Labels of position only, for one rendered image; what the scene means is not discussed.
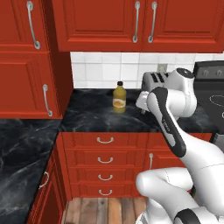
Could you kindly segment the red upper cupboard door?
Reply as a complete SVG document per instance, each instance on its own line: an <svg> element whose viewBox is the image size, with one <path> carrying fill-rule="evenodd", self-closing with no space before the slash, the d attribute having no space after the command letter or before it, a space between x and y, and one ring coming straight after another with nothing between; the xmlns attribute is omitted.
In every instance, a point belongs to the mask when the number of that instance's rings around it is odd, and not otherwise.
<svg viewBox="0 0 224 224"><path fill-rule="evenodd" d="M138 41L135 2L140 2ZM145 0L52 0L59 49L64 52L139 52Z"/></svg>
<svg viewBox="0 0 224 224"><path fill-rule="evenodd" d="M157 2L153 42L152 2ZM221 53L224 0L147 0L142 50L147 53Z"/></svg>

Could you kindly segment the red tall cupboard door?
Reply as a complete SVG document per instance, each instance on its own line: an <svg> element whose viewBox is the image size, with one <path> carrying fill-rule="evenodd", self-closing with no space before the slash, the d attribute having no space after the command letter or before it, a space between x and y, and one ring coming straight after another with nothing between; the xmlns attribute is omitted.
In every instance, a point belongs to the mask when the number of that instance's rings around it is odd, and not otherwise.
<svg viewBox="0 0 224 224"><path fill-rule="evenodd" d="M43 85L48 86L48 116ZM60 118L49 52L0 52L0 118Z"/></svg>
<svg viewBox="0 0 224 224"><path fill-rule="evenodd" d="M0 0L0 51L49 50L42 0L31 0L33 30L40 49L33 45L26 3L28 0Z"/></svg>

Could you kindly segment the black stove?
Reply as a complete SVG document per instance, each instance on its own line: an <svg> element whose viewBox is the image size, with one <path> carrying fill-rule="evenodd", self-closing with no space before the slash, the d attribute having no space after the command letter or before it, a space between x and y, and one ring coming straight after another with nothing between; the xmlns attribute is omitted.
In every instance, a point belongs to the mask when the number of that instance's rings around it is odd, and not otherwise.
<svg viewBox="0 0 224 224"><path fill-rule="evenodd" d="M224 60L198 61L192 73L198 102L218 129L213 142L224 147Z"/></svg>

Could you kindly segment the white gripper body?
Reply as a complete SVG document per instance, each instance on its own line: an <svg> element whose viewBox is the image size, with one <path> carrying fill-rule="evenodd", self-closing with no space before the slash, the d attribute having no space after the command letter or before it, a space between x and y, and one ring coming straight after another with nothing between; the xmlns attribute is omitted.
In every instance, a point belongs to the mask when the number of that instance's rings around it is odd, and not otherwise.
<svg viewBox="0 0 224 224"><path fill-rule="evenodd" d="M148 98L148 91L142 91L136 100L136 106L142 110L144 114L146 111L149 111L147 106L147 98Z"/></svg>

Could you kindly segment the red drawer front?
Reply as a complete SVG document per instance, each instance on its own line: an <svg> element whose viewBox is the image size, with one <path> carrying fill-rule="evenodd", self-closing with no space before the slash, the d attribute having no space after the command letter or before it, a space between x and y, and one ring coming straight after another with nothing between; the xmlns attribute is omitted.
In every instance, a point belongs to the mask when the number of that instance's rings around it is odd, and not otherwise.
<svg viewBox="0 0 224 224"><path fill-rule="evenodd" d="M141 149L102 149L102 150L66 150L66 161L71 167L75 165L133 165L142 166L144 164L145 151ZM111 157L114 161L110 164L101 164L97 161L100 157L103 161L109 161Z"/></svg>
<svg viewBox="0 0 224 224"><path fill-rule="evenodd" d="M79 181L97 181L109 183L112 181L134 180L143 169L140 167L110 167L110 168L69 168L68 174L71 183Z"/></svg>
<svg viewBox="0 0 224 224"><path fill-rule="evenodd" d="M109 196L102 196L98 190L102 189L104 193L113 190ZM81 198L134 198L140 197L140 193L131 182L123 182L121 184L103 185L103 184L71 184L73 197Z"/></svg>
<svg viewBox="0 0 224 224"><path fill-rule="evenodd" d="M147 133L131 132L63 132L65 146L67 148L145 148L148 138ZM96 141L100 137L102 141L114 138L113 143L102 144Z"/></svg>

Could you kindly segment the yellow juice bottle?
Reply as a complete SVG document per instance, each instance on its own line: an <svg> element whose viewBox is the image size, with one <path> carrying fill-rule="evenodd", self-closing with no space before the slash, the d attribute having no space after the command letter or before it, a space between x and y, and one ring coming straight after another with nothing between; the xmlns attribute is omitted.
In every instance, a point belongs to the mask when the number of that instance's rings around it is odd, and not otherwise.
<svg viewBox="0 0 224 224"><path fill-rule="evenodd" d="M126 90L122 81L117 82L117 87L113 91L113 109L116 113L124 113L126 109Z"/></svg>

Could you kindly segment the silver toaster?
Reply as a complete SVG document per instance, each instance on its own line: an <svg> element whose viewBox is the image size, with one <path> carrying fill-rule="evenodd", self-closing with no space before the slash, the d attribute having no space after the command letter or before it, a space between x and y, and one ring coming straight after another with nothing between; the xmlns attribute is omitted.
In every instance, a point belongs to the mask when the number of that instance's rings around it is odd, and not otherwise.
<svg viewBox="0 0 224 224"><path fill-rule="evenodd" d="M150 92L154 88L163 87L170 73L165 72L145 72L142 79L142 91Z"/></svg>

